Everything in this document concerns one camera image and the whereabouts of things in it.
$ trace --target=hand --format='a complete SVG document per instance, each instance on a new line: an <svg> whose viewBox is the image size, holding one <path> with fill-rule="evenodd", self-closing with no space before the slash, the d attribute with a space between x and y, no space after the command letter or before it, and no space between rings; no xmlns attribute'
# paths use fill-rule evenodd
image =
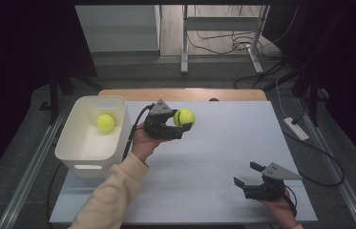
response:
<svg viewBox="0 0 356 229"><path fill-rule="evenodd" d="M289 197L287 189L285 189L285 195ZM290 206L283 198L275 201L258 201L269 209L270 214L272 214L282 229L291 229L299 225L299 223L294 218L293 212L291 212Z"/></svg>
<svg viewBox="0 0 356 229"><path fill-rule="evenodd" d="M155 139L149 136L142 128L144 124L141 123L136 127L136 132L133 138L133 154L145 163L145 160L150 156L154 149L162 142L170 141L169 139Z"/></svg>

